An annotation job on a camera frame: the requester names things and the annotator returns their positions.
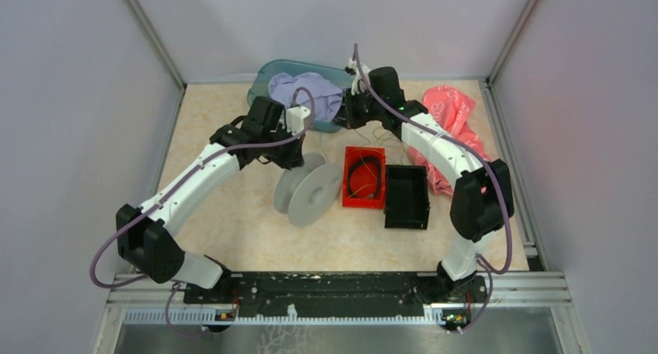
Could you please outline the teal plastic basin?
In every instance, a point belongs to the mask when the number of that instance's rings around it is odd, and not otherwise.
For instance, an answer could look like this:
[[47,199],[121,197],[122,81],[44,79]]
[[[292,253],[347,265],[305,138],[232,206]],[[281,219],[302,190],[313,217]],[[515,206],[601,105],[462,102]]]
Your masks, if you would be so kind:
[[[259,96],[270,96],[268,92],[269,81],[279,73],[286,73],[291,76],[301,75],[306,72],[315,72],[320,74],[328,81],[334,83],[343,90],[349,89],[352,84],[352,78],[345,70],[333,68],[319,64],[305,63],[291,60],[274,60],[265,64],[258,72],[252,87],[248,91],[247,101],[251,105],[254,99]],[[313,128],[319,132],[335,133],[340,127],[331,122],[314,121]]]

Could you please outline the grey plastic cable spool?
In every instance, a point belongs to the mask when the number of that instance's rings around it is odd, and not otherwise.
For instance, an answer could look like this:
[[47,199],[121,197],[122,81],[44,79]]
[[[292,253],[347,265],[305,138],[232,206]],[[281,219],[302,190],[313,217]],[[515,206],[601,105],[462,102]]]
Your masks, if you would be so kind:
[[285,214],[291,225],[307,227],[331,207],[341,189],[342,170],[322,154],[303,155],[303,165],[285,170],[273,193],[274,209]]

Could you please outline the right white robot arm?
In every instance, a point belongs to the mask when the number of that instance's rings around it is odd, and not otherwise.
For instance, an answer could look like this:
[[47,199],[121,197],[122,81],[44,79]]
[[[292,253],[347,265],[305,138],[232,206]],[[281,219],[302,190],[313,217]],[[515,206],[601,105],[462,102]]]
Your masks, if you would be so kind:
[[449,135],[416,100],[407,100],[392,67],[374,70],[349,61],[345,72],[352,83],[345,89],[334,123],[356,130],[378,121],[400,142],[419,151],[447,178],[453,190],[450,220],[457,234],[437,267],[437,291],[457,301],[467,291],[483,250],[499,230],[512,250],[514,214],[510,170],[497,159],[486,161],[474,148]]

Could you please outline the red plastic bin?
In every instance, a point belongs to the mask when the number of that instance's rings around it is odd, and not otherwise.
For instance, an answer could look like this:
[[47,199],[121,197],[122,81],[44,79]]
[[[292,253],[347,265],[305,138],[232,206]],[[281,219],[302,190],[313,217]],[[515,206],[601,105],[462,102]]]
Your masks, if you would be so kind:
[[343,207],[381,210],[386,192],[386,153],[380,147],[345,148]]

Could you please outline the black plastic bin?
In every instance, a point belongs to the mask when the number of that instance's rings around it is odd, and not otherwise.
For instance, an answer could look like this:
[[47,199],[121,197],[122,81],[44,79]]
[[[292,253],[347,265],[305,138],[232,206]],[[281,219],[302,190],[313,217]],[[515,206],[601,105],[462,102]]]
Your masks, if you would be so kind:
[[386,165],[385,179],[384,227],[426,230],[431,210],[426,168],[420,165]]

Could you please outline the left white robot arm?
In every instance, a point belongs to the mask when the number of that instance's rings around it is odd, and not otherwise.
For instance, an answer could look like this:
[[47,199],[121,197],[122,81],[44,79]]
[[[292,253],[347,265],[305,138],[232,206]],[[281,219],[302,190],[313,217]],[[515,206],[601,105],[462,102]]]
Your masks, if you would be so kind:
[[231,279],[223,276],[227,268],[185,251],[175,236],[210,193],[253,161],[264,158],[283,169],[303,166],[301,147],[312,119],[312,105],[285,107],[257,97],[247,114],[220,127],[162,191],[117,211],[118,255],[156,283],[191,283],[215,303],[227,300],[233,291]]

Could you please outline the pink patterned cloth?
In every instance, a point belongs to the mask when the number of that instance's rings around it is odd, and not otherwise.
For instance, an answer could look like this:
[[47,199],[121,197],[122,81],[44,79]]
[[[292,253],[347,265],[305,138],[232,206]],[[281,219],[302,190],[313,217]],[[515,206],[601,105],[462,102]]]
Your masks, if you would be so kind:
[[[482,158],[491,161],[491,157],[485,152],[480,137],[468,124],[469,116],[475,109],[476,102],[460,92],[457,88],[448,85],[439,85],[427,90],[421,100],[435,122],[448,131],[456,140],[468,145]],[[436,194],[452,196],[453,189],[445,176],[430,164],[428,160],[416,149],[409,147],[407,153],[414,165],[424,166],[427,172],[428,185]]]

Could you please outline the purple cloth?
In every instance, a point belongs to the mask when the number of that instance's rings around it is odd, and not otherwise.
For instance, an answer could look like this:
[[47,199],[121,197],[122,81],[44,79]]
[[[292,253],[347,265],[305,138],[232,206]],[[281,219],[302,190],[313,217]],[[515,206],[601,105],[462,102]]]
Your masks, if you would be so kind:
[[288,109],[293,103],[293,93],[300,87],[308,89],[313,96],[315,120],[331,122],[341,107],[344,90],[318,73],[306,72],[297,76],[279,73],[269,81],[268,92],[272,99]]

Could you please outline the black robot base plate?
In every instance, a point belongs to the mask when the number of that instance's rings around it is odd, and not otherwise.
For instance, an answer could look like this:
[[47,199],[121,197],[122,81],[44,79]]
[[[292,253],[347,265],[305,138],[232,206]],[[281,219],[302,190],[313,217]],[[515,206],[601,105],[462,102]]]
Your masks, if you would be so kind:
[[483,276],[449,291],[434,272],[237,272],[183,291],[185,304],[226,304],[239,318],[419,318],[432,304],[463,310],[488,294]]

